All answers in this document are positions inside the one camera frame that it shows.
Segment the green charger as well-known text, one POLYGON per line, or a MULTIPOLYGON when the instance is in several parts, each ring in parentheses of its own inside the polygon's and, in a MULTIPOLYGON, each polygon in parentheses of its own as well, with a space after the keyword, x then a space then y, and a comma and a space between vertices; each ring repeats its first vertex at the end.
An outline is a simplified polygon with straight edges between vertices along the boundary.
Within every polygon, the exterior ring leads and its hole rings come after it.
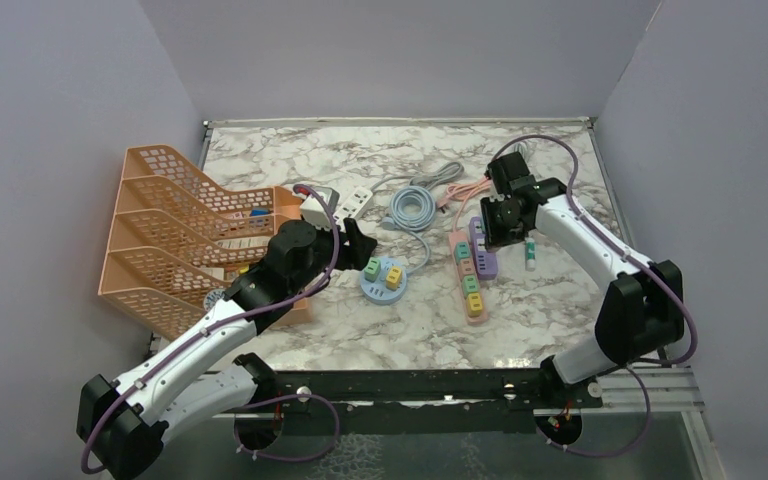
POLYGON ((364 280, 366 282, 374 283, 378 280, 381 272, 381 261, 377 257, 369 259, 366 267, 363 269, 364 280))

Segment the yellow olive charger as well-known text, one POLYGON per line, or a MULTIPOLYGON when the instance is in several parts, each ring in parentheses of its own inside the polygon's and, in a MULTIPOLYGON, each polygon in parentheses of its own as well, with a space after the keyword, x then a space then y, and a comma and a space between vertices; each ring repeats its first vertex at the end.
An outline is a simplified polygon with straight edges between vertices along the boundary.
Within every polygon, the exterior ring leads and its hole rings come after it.
POLYGON ((390 291, 397 291, 404 277, 403 269, 398 265, 391 265, 385 277, 385 286, 390 291))
POLYGON ((467 315, 470 318, 480 317, 484 313, 483 299, 479 292, 469 293, 465 297, 465 304, 467 308, 467 315))

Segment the pink charger adapter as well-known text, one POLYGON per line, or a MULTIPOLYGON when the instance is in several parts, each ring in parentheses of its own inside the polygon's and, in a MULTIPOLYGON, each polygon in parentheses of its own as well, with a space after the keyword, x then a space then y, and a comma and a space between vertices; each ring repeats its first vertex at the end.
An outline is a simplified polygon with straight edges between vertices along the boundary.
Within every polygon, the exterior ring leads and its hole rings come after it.
POLYGON ((458 267, 458 273, 460 278, 476 275, 474 262, 470 258, 461 259, 458 262, 457 267, 458 267))

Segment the green charger adapter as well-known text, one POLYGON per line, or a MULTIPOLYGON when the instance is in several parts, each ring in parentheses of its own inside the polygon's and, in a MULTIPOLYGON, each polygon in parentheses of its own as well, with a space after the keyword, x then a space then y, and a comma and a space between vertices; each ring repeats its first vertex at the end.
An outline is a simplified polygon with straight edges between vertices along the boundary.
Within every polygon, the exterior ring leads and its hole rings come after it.
POLYGON ((465 298, 468 298, 472 294, 477 294, 480 292, 480 284, 478 281, 477 276, 467 276, 464 278, 461 278, 461 288, 463 292, 463 296, 465 298))

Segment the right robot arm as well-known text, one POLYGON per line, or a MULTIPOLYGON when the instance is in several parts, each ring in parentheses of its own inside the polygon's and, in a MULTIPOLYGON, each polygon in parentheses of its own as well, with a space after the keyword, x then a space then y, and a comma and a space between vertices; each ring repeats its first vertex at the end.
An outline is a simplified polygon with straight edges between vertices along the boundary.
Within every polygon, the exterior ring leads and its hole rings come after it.
POLYGON ((577 384, 640 361, 650 353, 689 340, 676 363, 698 349, 698 331, 683 300, 683 278, 669 261, 655 262, 622 242, 574 196, 574 182, 537 179, 522 154, 502 146, 487 164, 493 193, 480 201, 490 251, 522 243, 534 231, 555 241, 591 277, 604 298, 593 333, 542 361, 539 398, 560 407, 577 384))

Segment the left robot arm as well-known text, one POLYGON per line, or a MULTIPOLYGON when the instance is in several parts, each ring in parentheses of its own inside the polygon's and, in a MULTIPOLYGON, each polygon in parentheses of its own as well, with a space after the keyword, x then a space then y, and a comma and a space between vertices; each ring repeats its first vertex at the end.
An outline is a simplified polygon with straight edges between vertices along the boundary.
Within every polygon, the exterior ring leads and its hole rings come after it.
POLYGON ((114 380, 97 375, 82 387, 76 426, 84 443, 82 472, 134 479, 167 444, 214 415, 269 406, 277 390, 274 373, 256 355, 213 380, 204 375, 297 301, 326 288, 333 271, 363 269, 377 245, 353 218, 331 218, 326 227, 284 222, 265 255, 182 336, 114 380))

